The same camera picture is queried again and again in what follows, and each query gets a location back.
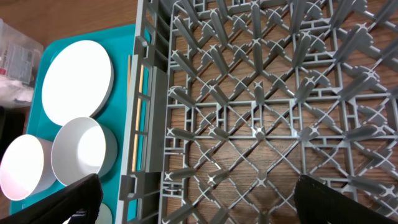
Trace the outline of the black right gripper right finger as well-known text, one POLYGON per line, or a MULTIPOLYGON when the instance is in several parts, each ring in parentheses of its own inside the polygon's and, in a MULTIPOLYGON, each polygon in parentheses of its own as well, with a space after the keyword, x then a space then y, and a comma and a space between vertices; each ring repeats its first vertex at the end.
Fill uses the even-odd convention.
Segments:
POLYGON ((298 218, 304 224, 397 224, 308 175, 301 175, 294 190, 298 218))

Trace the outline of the grey bowl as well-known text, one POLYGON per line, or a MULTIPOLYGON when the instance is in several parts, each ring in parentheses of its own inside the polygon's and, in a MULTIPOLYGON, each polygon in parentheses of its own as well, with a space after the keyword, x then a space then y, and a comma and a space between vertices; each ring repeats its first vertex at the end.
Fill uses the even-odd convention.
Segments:
POLYGON ((57 180, 68 186, 90 174, 106 175, 118 155, 112 130, 89 117, 69 121, 57 133, 51 165, 57 180))

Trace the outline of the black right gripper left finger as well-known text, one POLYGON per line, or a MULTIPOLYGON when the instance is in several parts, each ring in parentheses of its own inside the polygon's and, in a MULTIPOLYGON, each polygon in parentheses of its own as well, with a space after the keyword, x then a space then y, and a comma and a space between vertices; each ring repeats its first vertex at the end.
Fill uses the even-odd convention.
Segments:
POLYGON ((1 224, 91 223, 100 212, 103 190, 97 174, 64 187, 37 203, 1 219, 1 224))

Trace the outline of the white cup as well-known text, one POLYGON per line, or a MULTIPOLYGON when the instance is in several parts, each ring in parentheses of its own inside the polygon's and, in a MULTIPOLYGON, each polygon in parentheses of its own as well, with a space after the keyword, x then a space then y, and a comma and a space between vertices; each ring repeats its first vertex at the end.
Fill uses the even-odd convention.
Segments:
POLYGON ((52 145, 31 134, 10 143, 1 160, 1 190, 8 199, 24 200, 53 185, 52 145))

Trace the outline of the wooden chopstick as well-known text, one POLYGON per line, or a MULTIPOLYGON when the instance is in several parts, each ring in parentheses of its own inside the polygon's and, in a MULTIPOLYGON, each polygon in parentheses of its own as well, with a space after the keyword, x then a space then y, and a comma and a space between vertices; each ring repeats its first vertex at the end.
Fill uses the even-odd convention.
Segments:
MULTIPOLYGON (((143 91, 143 83, 144 83, 144 66, 141 65, 141 74, 139 77, 139 93, 142 93, 143 91)), ((140 127, 140 119, 141 119, 141 98, 138 97, 137 99, 137 112, 136 112, 136 131, 139 131, 140 127)), ((133 145, 133 157, 132 157, 132 172, 136 171, 136 166, 137 166, 137 153, 138 153, 138 141, 139 141, 139 135, 135 134, 134 135, 134 145, 133 145)))
POLYGON ((127 58, 127 98, 129 96, 130 79, 131 79, 131 55, 129 54, 127 58))

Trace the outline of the large white plate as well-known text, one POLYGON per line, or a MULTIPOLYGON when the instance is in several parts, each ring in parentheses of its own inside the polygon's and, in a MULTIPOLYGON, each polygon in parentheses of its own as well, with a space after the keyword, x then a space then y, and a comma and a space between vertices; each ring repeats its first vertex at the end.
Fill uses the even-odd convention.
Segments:
POLYGON ((93 40, 74 42, 54 58, 45 74, 45 114, 59 126, 93 117, 108 100, 113 82, 113 63, 106 49, 93 40))

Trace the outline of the white napkin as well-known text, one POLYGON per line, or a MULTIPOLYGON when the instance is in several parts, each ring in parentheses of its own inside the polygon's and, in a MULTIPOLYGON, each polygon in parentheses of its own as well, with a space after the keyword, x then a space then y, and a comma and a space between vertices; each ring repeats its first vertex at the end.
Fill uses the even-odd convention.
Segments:
POLYGON ((23 108, 32 103, 34 89, 18 80, 1 75, 1 106, 5 108, 23 108))

